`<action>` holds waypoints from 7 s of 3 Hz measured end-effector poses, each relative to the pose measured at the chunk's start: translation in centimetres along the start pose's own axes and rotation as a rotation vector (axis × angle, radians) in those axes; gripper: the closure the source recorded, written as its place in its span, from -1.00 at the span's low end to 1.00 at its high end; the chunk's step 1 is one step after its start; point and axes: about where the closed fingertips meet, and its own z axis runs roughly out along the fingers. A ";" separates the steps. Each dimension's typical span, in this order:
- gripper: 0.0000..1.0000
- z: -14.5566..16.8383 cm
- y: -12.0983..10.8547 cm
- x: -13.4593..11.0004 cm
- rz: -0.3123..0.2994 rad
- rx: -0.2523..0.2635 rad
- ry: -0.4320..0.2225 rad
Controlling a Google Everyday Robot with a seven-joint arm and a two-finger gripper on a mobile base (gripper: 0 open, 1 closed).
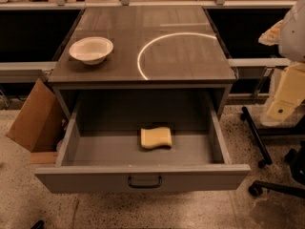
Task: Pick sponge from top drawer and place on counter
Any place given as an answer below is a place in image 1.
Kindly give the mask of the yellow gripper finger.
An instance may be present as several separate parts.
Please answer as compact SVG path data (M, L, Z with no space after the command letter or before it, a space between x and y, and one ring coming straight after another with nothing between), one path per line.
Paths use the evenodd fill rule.
M286 120L305 100L305 63L293 63L281 72L273 100L266 111L274 121Z

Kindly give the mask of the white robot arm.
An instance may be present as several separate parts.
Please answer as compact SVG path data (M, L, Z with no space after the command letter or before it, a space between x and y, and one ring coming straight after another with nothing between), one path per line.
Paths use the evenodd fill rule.
M271 127L285 121L305 100L305 0L298 0L281 21L260 35L258 42L277 45L279 54L291 61L281 72L260 118L263 125Z

